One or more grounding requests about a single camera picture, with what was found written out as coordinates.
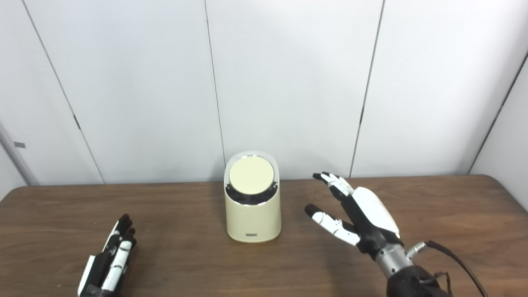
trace white and black robotic hand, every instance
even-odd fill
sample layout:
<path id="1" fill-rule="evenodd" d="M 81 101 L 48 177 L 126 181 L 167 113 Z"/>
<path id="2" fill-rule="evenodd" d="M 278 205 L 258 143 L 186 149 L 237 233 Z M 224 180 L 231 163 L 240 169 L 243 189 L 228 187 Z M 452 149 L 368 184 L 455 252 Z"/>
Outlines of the white and black robotic hand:
<path id="1" fill-rule="evenodd" d="M 79 297 L 117 297 L 127 270 L 130 251 L 136 246 L 135 229 L 128 214 L 114 228 L 101 253 L 90 256 L 77 290 Z"/>
<path id="2" fill-rule="evenodd" d="M 400 231 L 381 200 L 369 189 L 353 189 L 343 178 L 323 172 L 313 177 L 328 185 L 333 196 L 352 221 L 352 224 L 336 219 L 313 204 L 308 204 L 306 213 L 335 237 L 357 246 L 361 253 L 369 254 L 387 277 L 387 297 L 450 297 L 450 279 L 447 274 L 448 292 L 442 290 L 437 278 L 446 273 L 431 275 L 415 265 L 412 258 L 426 246 L 444 252 L 455 259 L 477 285 L 482 296 L 486 292 L 469 268 L 451 251 L 432 242 L 421 242 L 408 252 L 403 247 Z"/>

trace speaker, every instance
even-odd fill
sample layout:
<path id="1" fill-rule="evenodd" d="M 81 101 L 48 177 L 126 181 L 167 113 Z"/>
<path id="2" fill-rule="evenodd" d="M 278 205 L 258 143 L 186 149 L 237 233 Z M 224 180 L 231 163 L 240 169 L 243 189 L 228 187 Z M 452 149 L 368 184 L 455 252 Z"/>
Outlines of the speaker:
<path id="1" fill-rule="evenodd" d="M 224 174 L 227 231 L 234 240 L 260 243 L 280 233 L 280 182 L 277 162 L 264 152 L 236 154 Z"/>

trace small gray tag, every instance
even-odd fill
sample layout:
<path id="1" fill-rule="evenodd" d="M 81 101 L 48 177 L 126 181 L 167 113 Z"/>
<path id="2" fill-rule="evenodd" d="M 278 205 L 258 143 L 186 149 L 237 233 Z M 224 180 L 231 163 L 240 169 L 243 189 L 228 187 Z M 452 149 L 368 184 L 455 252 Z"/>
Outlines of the small gray tag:
<path id="1" fill-rule="evenodd" d="M 15 141 L 15 147 L 20 147 L 21 149 L 25 149 L 26 148 L 26 144 L 23 143 L 23 142 L 16 142 Z"/>

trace wooden table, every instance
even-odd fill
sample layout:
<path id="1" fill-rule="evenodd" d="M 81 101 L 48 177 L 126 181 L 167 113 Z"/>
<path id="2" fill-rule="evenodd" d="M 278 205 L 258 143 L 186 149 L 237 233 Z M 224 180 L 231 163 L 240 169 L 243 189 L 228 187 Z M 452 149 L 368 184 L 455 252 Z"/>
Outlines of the wooden table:
<path id="1" fill-rule="evenodd" d="M 378 194 L 408 247 L 433 239 L 458 254 L 490 296 L 528 295 L 528 215 L 494 179 L 351 182 Z M 19 188 L 0 202 L 0 296 L 75 296 L 88 255 L 124 212 L 138 246 L 123 296 L 385 296 L 378 266 L 304 213 L 315 203 L 346 218 L 323 183 L 283 181 L 281 198 L 279 237 L 244 244 L 225 231 L 218 182 Z M 456 297 L 479 296 L 447 256 L 429 250 L 416 263 L 448 271 Z"/>

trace round speaker top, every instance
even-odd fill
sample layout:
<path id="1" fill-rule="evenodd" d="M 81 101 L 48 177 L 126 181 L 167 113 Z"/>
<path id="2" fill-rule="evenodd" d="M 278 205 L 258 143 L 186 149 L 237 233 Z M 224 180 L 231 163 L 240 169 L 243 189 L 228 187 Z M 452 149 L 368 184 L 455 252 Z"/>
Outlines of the round speaker top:
<path id="1" fill-rule="evenodd" d="M 231 185 L 246 195 L 264 192 L 273 183 L 275 172 L 268 160 L 259 156 L 246 156 L 237 160 L 229 171 Z"/>

